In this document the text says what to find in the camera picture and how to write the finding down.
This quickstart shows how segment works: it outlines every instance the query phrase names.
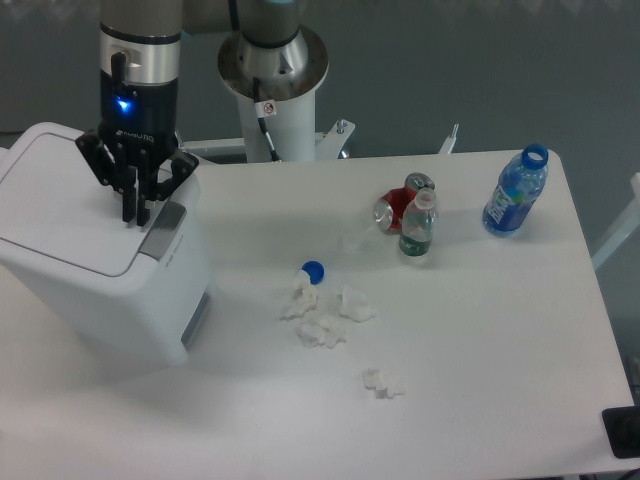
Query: bottle cap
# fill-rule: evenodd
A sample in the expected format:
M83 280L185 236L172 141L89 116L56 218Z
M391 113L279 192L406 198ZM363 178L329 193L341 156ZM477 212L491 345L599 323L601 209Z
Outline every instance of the bottle cap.
M533 143L522 151L522 164L531 170L540 170L548 161L549 151L539 143Z
M428 210L436 206L436 192L429 187L421 188L414 199L416 207L420 210Z
M309 260L302 266L301 270L309 274L311 285L319 284L324 278L324 267L320 262L317 262L316 260Z

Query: plastic water bottle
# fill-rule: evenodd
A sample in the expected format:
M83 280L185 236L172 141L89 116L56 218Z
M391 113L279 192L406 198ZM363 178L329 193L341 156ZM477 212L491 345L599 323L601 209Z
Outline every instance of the plastic water bottle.
M547 180L548 161L547 149L534 143L504 167L498 186L482 214L489 232L497 237L508 237L518 231L542 193Z
M400 250L410 257L424 255L433 239L436 219L436 192L429 187L420 189L402 215Z

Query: blue indicator light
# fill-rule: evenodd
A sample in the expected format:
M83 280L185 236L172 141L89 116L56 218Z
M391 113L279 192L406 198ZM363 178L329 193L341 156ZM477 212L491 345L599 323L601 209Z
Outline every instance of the blue indicator light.
M123 100L120 97L117 97L116 103L120 107L120 111L122 113L128 113L131 110L132 102L128 102L127 100Z

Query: red can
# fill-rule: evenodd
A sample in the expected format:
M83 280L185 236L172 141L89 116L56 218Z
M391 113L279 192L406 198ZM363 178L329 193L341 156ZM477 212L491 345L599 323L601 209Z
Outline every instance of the red can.
M436 186L424 173L414 172L407 176L402 188L389 190L380 197L373 206L373 218L383 232L401 231L402 215L407 205L413 200L421 188Z

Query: gray floor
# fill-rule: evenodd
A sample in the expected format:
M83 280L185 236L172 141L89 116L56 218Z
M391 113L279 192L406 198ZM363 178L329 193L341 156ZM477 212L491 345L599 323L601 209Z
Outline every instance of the gray floor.
M0 4L0 130L45 120L97 125L98 17L90 0L57 5L74 3L84 7L21 12ZM590 247L631 200L629 179L640 171L640 2L308 3L305 23L331 58L317 126L328 129L340 116L355 122L355 155L433 153L455 122L456 151L543 142L563 158ZM222 39L183 42L186 140L240 135L216 75ZM0 146L11 142L0 138ZM599 276L625 354L640 353L639 247L636 235Z

